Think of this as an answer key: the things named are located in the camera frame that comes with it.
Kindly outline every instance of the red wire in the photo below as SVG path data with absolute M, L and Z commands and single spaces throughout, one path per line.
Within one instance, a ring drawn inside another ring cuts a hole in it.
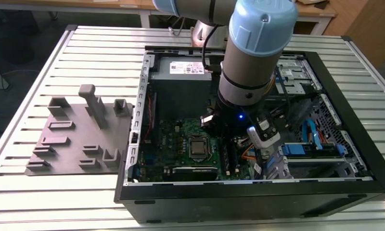
M 146 142 L 147 136 L 150 134 L 150 130 L 152 129 L 152 123 L 154 123 L 154 121 L 152 121 L 152 98 L 150 97 L 150 95 L 148 95 L 148 117 L 150 117 L 148 118 L 150 126 L 148 126 L 148 130 L 147 130 L 147 133 L 146 133 L 146 136 L 144 136 L 142 143 Z

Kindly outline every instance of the motherboard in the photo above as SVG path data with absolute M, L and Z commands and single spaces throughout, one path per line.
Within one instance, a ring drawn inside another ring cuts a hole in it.
M 199 119 L 162 120 L 156 134 L 158 144 L 142 152 L 143 181 L 166 181 L 167 176 L 194 177 L 188 180 L 250 179 L 250 164 L 239 162 L 230 171 L 227 152 L 220 138 L 211 137 L 200 127 Z

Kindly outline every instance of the green circuit board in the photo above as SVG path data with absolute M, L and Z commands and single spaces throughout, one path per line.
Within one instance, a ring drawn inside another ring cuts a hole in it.
M 199 119 L 162 120 L 158 129 L 156 151 L 142 154 L 142 175 L 147 176 L 146 181 L 163 181 L 163 168 L 174 166 L 216 167 L 219 180 L 250 179 L 248 166 L 240 166 L 239 172 L 230 175 L 222 171 L 219 139 L 202 129 Z M 207 140 L 210 155 L 202 161 L 190 157 L 190 140 L 195 138 Z
M 218 139 L 211 138 L 203 131 L 198 119 L 162 120 L 159 127 L 159 165 L 212 166 L 220 168 Z M 208 140 L 210 157 L 202 162 L 196 162 L 190 158 L 190 139 L 192 137 L 202 137 Z

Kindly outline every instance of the light blue robot joint cap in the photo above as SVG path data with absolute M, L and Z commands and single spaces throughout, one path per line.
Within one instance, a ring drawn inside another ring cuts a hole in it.
M 180 16 L 175 0 L 154 0 L 154 4 L 159 11 Z
M 230 36 L 248 55 L 267 57 L 287 46 L 298 21 L 291 0 L 239 0 L 230 21 Z

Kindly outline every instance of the metal work table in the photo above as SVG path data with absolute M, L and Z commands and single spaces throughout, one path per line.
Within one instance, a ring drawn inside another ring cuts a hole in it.
M 167 29 L 80 26 L 66 31 L 0 139 L 0 230 L 319 230 L 385 231 L 385 201 L 362 204 L 327 218 L 190 224 L 139 224 L 114 203 L 116 175 L 24 176 L 52 96 L 75 96 L 80 84 L 96 94 L 136 101 L 146 45 L 190 46 Z M 351 42 L 340 37 L 294 36 L 287 50 L 316 51 L 385 158 L 385 81 Z

